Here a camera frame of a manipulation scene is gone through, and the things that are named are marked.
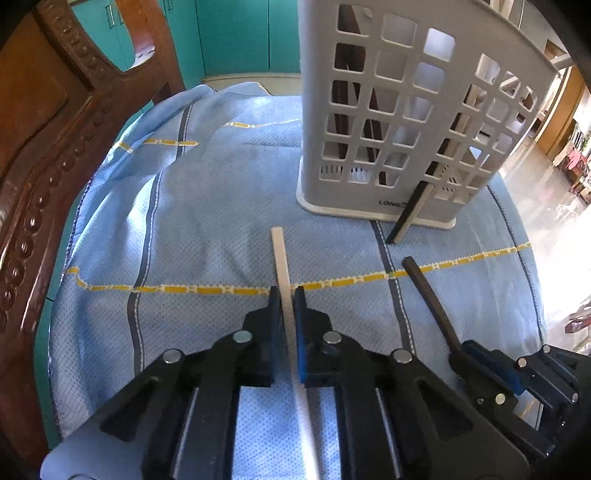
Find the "basket base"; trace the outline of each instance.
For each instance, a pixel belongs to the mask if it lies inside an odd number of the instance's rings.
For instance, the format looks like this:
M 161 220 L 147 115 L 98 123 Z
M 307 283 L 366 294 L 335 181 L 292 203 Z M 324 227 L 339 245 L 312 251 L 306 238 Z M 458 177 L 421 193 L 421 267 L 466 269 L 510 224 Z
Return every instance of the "basket base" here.
M 328 215 L 346 218 L 358 218 L 362 220 L 377 220 L 378 222 L 396 222 L 400 215 L 389 215 L 387 213 L 378 212 L 364 212 L 362 210 L 349 210 L 346 208 L 336 207 L 322 207 L 319 205 L 313 205 L 306 201 L 304 193 L 301 189 L 301 160 L 300 160 L 300 171 L 297 177 L 297 190 L 295 193 L 298 203 L 306 211 L 315 215 Z M 429 228 L 437 228 L 439 230 L 450 230 L 456 224 L 454 218 L 451 222 L 438 222 L 436 220 L 428 220 L 420 217 L 416 217 L 413 220 L 413 225 L 426 226 Z

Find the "blue bed sheet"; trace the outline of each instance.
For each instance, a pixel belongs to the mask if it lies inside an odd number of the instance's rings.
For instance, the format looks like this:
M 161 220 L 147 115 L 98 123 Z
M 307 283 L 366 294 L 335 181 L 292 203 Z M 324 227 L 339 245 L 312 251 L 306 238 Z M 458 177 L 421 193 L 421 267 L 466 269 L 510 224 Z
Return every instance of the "blue bed sheet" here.
M 275 284 L 269 230 L 285 232 L 291 281 L 365 348 L 406 348 L 452 387 L 447 346 L 401 261 L 412 255 L 460 340 L 513 358 L 545 332 L 534 257 L 494 177 L 450 231 L 311 215 L 297 204 L 301 101 L 246 83 L 198 86 L 154 106 L 89 183 L 51 315 L 50 382 L 63 436 L 162 351 L 211 347 Z M 233 478 L 304 478 L 288 363 L 244 388 Z M 340 478 L 334 398 L 310 392 L 325 479 Z

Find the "white stick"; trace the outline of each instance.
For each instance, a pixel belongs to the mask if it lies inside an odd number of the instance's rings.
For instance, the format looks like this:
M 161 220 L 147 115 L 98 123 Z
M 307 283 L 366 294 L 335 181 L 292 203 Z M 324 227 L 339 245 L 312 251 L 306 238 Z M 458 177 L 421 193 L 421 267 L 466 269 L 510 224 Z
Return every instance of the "white stick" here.
M 285 251 L 285 242 L 283 241 L 283 228 L 280 226 L 273 227 L 271 229 L 271 239 L 273 240 L 275 269 L 277 270 L 277 281 L 281 295 L 281 310 L 283 311 L 283 324 L 285 327 L 285 337 L 287 338 L 287 352 L 290 357 L 291 385 L 294 391 L 295 413 L 300 429 L 304 474 L 306 480 L 320 480 L 314 433 L 312 432 L 312 423 L 310 421 L 308 396 L 304 385 L 300 382 L 297 370 L 296 321 L 291 299 L 290 274 L 287 268 L 287 253 Z

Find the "teal cabinet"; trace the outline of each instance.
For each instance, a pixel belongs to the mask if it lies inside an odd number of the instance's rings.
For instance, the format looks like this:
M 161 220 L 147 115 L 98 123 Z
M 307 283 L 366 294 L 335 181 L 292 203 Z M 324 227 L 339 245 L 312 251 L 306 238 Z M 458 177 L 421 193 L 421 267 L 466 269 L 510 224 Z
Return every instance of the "teal cabinet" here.
M 72 10 L 102 53 L 117 68 L 126 70 L 127 62 L 117 35 L 117 12 L 111 0 L 88 0 L 72 6 Z
M 206 75 L 269 71 L 268 0 L 197 0 L 197 17 Z
M 297 0 L 269 0 L 269 67 L 272 72 L 300 72 Z
M 185 87 L 193 88 L 205 76 L 195 0 L 163 0 L 161 6 L 173 35 Z
M 125 70 L 129 70 L 133 64 L 135 63 L 135 52 L 134 52 L 134 45 L 131 42 L 131 36 L 129 35 L 129 31 L 125 26 L 125 22 L 123 21 L 123 17 L 115 4 L 115 0 L 111 0 L 111 4 L 113 6 L 113 17 L 115 18 L 115 22 L 117 24 L 115 28 L 115 32 L 117 33 L 117 38 L 119 39 L 119 45 L 121 46 L 121 51 L 123 52 L 123 58 L 125 59 Z

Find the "carved wooden frame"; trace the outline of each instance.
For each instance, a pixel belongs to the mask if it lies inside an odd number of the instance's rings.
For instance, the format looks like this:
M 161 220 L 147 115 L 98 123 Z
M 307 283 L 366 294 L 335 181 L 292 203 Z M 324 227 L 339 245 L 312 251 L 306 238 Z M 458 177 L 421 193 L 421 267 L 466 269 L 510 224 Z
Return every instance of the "carved wooden frame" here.
M 67 0 L 41 0 L 0 50 L 0 433 L 37 469 L 47 453 L 35 333 L 72 202 L 127 119 L 184 90 L 157 0 L 116 0 L 135 50 L 118 70 Z

